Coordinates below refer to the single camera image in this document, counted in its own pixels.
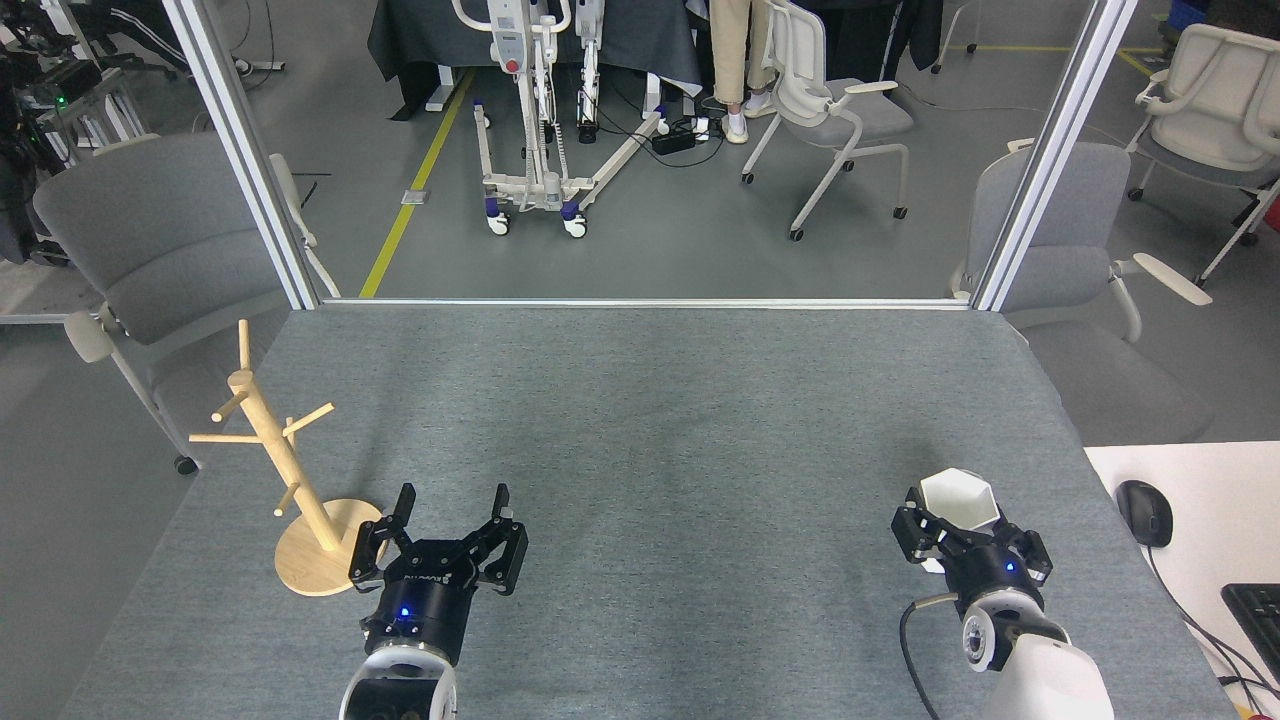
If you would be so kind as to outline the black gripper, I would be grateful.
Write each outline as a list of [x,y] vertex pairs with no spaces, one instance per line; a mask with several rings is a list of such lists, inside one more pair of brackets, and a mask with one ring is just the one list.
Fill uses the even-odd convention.
[[513,594],[529,546],[527,529],[515,520],[508,486],[498,484],[492,519],[462,543],[412,543],[404,528],[415,500],[413,486],[403,484],[390,512],[358,527],[348,571],[353,585],[381,579],[378,560],[388,541],[401,551],[410,547],[384,571],[378,607],[362,620],[364,652],[371,655],[387,644],[425,644],[457,666],[476,589],[489,585],[498,594]]
[[969,607],[984,594],[1006,589],[1025,594],[1037,607],[1044,606],[1039,587],[1048,579],[1053,564],[1036,530],[996,521],[993,537],[998,543],[963,544],[947,539],[942,565],[940,542],[957,528],[929,511],[915,486],[895,510],[891,530],[909,562],[922,564],[925,571],[945,571],[948,591],[957,596],[956,607]]

